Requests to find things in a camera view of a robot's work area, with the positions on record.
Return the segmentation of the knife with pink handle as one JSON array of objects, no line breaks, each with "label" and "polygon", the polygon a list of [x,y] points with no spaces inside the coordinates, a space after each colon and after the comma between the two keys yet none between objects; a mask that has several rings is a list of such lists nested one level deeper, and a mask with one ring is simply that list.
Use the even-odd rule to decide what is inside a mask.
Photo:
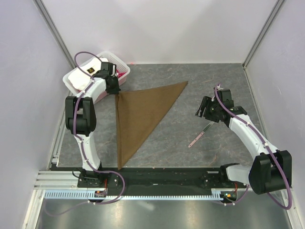
[{"label": "knife with pink handle", "polygon": [[188,148],[191,148],[214,124],[214,122],[210,122],[207,124],[201,131],[201,133],[188,145]]}]

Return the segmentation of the brown cloth napkin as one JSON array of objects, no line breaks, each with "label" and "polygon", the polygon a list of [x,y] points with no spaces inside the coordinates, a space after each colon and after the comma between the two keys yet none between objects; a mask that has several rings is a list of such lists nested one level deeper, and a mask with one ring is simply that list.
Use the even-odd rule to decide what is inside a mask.
[{"label": "brown cloth napkin", "polygon": [[148,136],[169,112],[188,82],[115,96],[117,167],[122,167],[142,146]]}]

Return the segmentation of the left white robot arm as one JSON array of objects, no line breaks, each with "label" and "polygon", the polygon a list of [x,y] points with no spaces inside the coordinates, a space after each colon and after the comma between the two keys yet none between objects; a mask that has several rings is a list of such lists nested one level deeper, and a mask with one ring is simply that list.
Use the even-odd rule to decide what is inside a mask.
[{"label": "left white robot arm", "polygon": [[101,62],[97,73],[89,77],[86,84],[76,96],[65,99],[65,124],[76,139],[82,157],[82,169],[93,187],[101,187],[105,177],[102,164],[96,152],[94,131],[97,118],[94,102],[105,91],[107,94],[119,94],[117,66],[111,62]]}]

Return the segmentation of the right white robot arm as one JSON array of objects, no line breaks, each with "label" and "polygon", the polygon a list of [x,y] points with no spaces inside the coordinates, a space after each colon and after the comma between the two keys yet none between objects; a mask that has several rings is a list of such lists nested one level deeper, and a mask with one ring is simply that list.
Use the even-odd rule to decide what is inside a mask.
[{"label": "right white robot arm", "polygon": [[220,167],[218,182],[228,188],[235,182],[250,185],[260,195],[286,188],[292,184],[292,156],[271,144],[252,123],[248,113],[236,106],[229,89],[215,89],[214,96],[204,96],[195,114],[214,123],[223,122],[247,148],[253,162],[251,166],[238,163]]}]

